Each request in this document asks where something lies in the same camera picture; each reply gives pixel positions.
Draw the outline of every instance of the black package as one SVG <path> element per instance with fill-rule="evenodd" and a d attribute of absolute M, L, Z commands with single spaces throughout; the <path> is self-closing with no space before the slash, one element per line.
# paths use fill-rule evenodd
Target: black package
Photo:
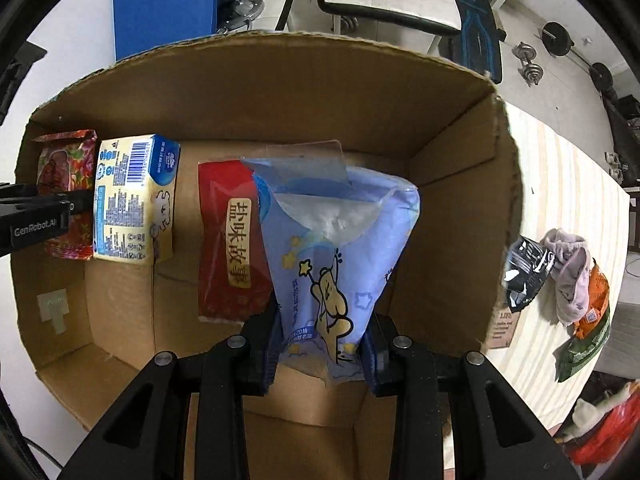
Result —
<path fill-rule="evenodd" d="M 504 269 L 506 304 L 511 312 L 519 312 L 533 301 L 555 260 L 555 254 L 546 247 L 524 236 L 518 237 L 509 249 Z"/>

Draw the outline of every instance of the black cable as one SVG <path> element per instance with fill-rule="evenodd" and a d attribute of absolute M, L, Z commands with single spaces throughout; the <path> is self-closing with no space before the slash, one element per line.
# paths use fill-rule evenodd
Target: black cable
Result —
<path fill-rule="evenodd" d="M 45 458 L 47 458 L 54 466 L 56 466 L 58 469 L 60 469 L 60 471 L 62 471 L 62 467 L 63 467 L 62 464 L 58 462 L 55 458 L 53 458 L 46 449 L 36 444 L 30 438 L 24 437 L 24 439 L 27 441 L 27 444 L 29 444 L 29 446 L 33 447 L 33 449 L 35 449 L 36 451 L 39 451 L 40 453 L 42 453 L 42 455 Z"/>
<path fill-rule="evenodd" d="M 625 265 L 625 272 L 627 274 L 630 274 L 631 276 L 635 277 L 635 278 L 640 278 L 640 274 L 634 274 L 632 272 L 629 272 L 629 265 L 636 263 L 636 261 L 640 260 L 640 256 L 638 256 L 635 260 L 629 262 L 628 264 Z"/>

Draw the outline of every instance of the red package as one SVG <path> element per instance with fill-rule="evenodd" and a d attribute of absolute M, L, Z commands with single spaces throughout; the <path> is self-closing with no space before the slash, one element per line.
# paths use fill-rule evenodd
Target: red package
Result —
<path fill-rule="evenodd" d="M 95 141 L 93 130 L 78 130 L 37 137 L 43 144 L 38 160 L 38 194 L 94 188 Z M 47 254 L 71 260 L 89 260 L 94 255 L 93 213 L 69 218 L 69 231 L 45 242 Z"/>
<path fill-rule="evenodd" d="M 266 309 L 273 290 L 252 173 L 239 160 L 198 166 L 204 226 L 198 287 L 202 321 L 245 321 Z"/>
<path fill-rule="evenodd" d="M 571 449 L 567 455 L 575 465 L 605 464 L 611 460 L 636 429 L 640 420 L 640 391 L 626 402 L 616 406 L 581 446 Z"/>

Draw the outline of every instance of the bolt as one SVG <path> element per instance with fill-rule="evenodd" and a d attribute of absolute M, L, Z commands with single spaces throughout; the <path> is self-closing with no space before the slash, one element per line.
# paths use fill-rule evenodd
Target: bolt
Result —
<path fill-rule="evenodd" d="M 156 357 L 154 357 L 154 362 L 158 366 L 167 366 L 173 360 L 174 356 L 171 352 L 160 352 L 159 354 L 156 354 Z"/>
<path fill-rule="evenodd" d="M 398 348 L 409 348 L 411 346 L 411 339 L 405 335 L 397 335 L 394 338 L 394 346 Z"/>
<path fill-rule="evenodd" d="M 466 355 L 466 360 L 475 366 L 479 366 L 484 363 L 484 356 L 480 352 L 469 352 Z"/>
<path fill-rule="evenodd" d="M 246 343 L 246 339 L 241 335 L 233 335 L 226 340 L 226 344 L 229 348 L 242 348 Z"/>

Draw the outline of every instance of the gold label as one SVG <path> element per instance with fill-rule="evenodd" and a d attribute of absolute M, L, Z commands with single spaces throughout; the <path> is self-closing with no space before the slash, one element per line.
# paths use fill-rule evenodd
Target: gold label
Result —
<path fill-rule="evenodd" d="M 226 274 L 229 285 L 251 288 L 249 230 L 251 199 L 231 198 L 226 210 Z"/>

